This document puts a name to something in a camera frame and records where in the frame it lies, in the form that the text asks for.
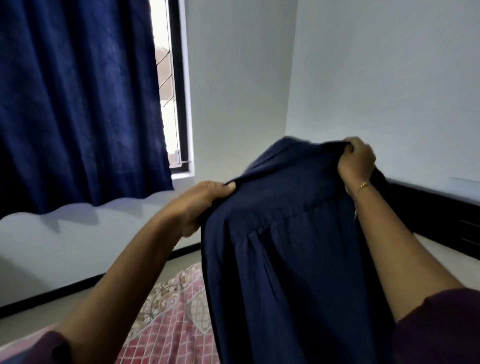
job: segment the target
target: person's left arm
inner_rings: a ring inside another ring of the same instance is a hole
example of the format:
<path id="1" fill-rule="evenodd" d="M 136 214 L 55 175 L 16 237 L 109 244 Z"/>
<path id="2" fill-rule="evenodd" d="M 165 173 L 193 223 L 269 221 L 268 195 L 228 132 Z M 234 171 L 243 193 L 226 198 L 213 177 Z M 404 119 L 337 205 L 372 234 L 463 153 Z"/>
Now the person's left arm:
<path id="1" fill-rule="evenodd" d="M 182 236 L 198 230 L 197 217 L 235 183 L 201 182 L 158 212 L 115 260 L 88 298 L 55 330 L 75 364 L 113 363 L 168 256 Z"/>

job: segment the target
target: curtain fold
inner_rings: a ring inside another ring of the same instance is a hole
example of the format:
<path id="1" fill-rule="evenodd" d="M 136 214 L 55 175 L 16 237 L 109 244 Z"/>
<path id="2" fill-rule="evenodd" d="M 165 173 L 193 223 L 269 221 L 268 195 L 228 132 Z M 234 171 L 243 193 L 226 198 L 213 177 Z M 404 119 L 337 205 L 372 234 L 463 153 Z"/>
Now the curtain fold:
<path id="1" fill-rule="evenodd" d="M 172 189 L 148 0 L 3 0 L 0 53 L 0 218 Z"/>

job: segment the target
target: maroon sleeve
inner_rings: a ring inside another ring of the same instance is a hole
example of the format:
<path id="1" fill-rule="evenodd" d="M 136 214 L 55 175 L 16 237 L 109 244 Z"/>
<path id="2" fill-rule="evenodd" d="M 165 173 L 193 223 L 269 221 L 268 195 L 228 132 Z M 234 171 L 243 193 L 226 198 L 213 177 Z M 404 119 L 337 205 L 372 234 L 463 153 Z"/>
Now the maroon sleeve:
<path id="1" fill-rule="evenodd" d="M 72 354 L 66 339 L 49 331 L 30 349 L 22 364 L 72 364 Z"/>
<path id="2" fill-rule="evenodd" d="M 480 363 L 480 291 L 440 292 L 400 320 L 393 333 L 401 364 Z"/>

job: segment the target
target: person's left hand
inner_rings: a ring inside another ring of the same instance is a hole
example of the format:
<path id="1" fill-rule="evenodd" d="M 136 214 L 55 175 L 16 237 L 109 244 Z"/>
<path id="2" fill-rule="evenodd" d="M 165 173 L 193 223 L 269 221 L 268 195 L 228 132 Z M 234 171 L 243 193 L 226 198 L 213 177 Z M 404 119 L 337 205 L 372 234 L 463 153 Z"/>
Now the person's left hand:
<path id="1" fill-rule="evenodd" d="M 230 196 L 235 187 L 235 182 L 224 185 L 203 181 L 174 199 L 164 210 L 180 218 L 181 234 L 188 237 L 199 229 L 197 218 L 212 205 L 213 200 Z"/>

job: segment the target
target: gold bracelet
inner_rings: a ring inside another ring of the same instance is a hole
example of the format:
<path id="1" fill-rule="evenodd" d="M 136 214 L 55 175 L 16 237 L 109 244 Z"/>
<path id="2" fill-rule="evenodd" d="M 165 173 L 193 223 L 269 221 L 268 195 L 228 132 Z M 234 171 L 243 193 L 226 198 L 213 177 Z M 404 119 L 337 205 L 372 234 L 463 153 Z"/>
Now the gold bracelet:
<path id="1" fill-rule="evenodd" d="M 355 202 L 355 216 L 353 217 L 354 220 L 357 218 L 357 197 L 359 195 L 359 192 L 363 187 L 368 186 L 369 184 L 370 184 L 369 181 L 362 183 L 360 185 L 359 189 L 357 190 L 357 193 L 355 194 L 355 201 L 354 201 Z"/>

